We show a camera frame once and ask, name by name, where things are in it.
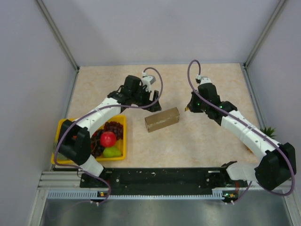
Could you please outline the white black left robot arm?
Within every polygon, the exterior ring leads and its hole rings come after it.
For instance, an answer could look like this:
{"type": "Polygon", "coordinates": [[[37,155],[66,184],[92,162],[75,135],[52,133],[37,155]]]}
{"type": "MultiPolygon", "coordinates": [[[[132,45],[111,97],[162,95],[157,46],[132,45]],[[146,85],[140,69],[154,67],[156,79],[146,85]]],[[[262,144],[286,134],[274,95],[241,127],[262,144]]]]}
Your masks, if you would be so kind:
{"type": "Polygon", "coordinates": [[[104,167],[91,154],[91,137],[112,117],[127,108],[142,108],[149,112],[160,111],[158,99],[161,91],[152,91],[156,81],[153,75],[143,73],[142,78],[129,75],[118,90],[112,91],[96,108],[86,115],[65,120],[60,129],[55,154],[60,153],[74,162],[74,167],[90,174],[95,186],[103,186],[107,176],[104,167]]]}

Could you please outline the brown cardboard express box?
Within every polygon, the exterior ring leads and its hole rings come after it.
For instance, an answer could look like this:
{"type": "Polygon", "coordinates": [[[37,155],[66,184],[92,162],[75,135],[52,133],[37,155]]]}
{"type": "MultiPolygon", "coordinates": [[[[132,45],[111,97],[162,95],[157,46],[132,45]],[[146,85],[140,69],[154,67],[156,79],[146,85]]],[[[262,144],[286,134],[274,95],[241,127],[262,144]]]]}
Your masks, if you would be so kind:
{"type": "Polygon", "coordinates": [[[177,107],[153,114],[145,117],[145,126],[147,131],[154,132],[156,130],[171,126],[178,123],[180,113],[177,107]]]}

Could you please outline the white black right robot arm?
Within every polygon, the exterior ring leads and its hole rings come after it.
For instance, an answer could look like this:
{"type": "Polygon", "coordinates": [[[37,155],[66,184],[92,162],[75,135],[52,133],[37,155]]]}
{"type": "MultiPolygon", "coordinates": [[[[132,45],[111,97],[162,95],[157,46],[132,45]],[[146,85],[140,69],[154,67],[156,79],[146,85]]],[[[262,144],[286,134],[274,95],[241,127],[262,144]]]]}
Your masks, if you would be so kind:
{"type": "Polygon", "coordinates": [[[220,173],[220,182],[231,186],[236,180],[257,182],[264,189],[272,191],[288,179],[295,184],[295,148],[290,143],[281,144],[265,135],[251,124],[229,101],[221,101],[216,87],[204,83],[192,91],[186,110],[205,113],[209,119],[227,129],[246,145],[258,158],[259,164],[234,161],[220,173]]]}

